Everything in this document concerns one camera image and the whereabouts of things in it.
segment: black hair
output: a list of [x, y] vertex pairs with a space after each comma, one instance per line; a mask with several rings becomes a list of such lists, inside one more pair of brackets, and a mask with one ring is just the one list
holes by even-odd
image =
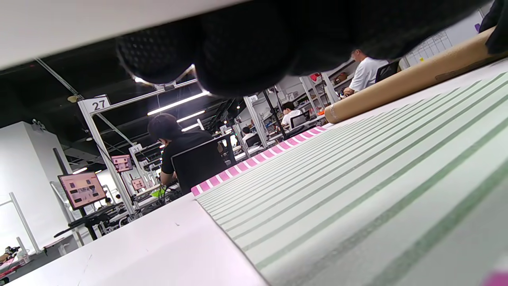
[[163, 113], [148, 123], [148, 133], [153, 140], [173, 140], [182, 134], [182, 127], [176, 122], [176, 117]]
[[286, 102], [285, 104], [282, 105], [282, 110], [286, 109], [295, 110], [295, 105], [292, 102]]

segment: ceiling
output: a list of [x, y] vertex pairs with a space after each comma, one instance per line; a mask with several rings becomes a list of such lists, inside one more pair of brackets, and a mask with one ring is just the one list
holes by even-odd
[[[114, 39], [83, 46], [42, 58], [49, 67], [67, 81], [84, 98], [107, 94], [111, 104], [155, 91], [154, 87], [135, 82], [120, 66], [115, 53]], [[181, 81], [192, 79], [185, 76]], [[37, 119], [46, 129], [58, 136], [73, 170], [87, 166], [89, 170], [105, 169], [99, 151], [85, 130], [83, 115], [77, 103], [67, 100], [72, 93], [39, 63], [32, 61], [0, 71], [0, 92], [10, 107], [0, 117], [0, 128], [19, 121]], [[142, 146], [154, 143], [146, 132], [147, 113], [160, 106], [201, 93], [198, 84], [168, 91], [102, 113], [132, 142]], [[227, 111], [234, 117], [245, 108], [241, 99], [227, 99], [215, 95], [204, 96], [178, 105], [165, 112], [176, 118], [186, 117], [201, 110], [205, 113], [181, 122], [182, 127], [192, 125], [199, 118], [209, 132], [218, 130], [224, 123], [219, 119]], [[94, 117], [110, 155], [129, 154], [130, 145], [97, 116]], [[149, 161], [160, 156], [155, 147], [145, 150]]]

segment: brown paper roll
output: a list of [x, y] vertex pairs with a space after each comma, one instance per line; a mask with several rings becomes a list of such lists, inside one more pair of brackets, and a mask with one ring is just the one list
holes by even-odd
[[344, 121], [507, 56], [487, 53], [485, 42], [492, 31], [494, 28], [328, 106], [326, 119]]

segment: black shirt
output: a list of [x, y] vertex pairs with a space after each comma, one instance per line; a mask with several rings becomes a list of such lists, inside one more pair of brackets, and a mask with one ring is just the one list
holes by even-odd
[[[213, 137], [205, 131], [187, 131], [182, 133], [164, 148], [164, 153], [162, 154], [162, 172], [172, 175], [175, 168], [171, 162], [171, 157], [212, 139]], [[182, 179], [188, 179], [189, 177], [191, 177], [192, 183], [195, 181], [197, 182], [196, 184], [199, 184], [226, 169], [226, 164], [217, 150], [216, 142], [190, 151], [184, 156], [186, 164], [179, 168], [182, 174], [177, 172], [180, 184]]]

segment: number 27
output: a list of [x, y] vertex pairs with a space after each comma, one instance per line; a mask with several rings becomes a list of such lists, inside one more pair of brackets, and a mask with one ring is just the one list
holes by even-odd
[[105, 100], [99, 100], [99, 102], [92, 102], [92, 105], [94, 106], [94, 110], [99, 110], [101, 108], [104, 108], [104, 102]]

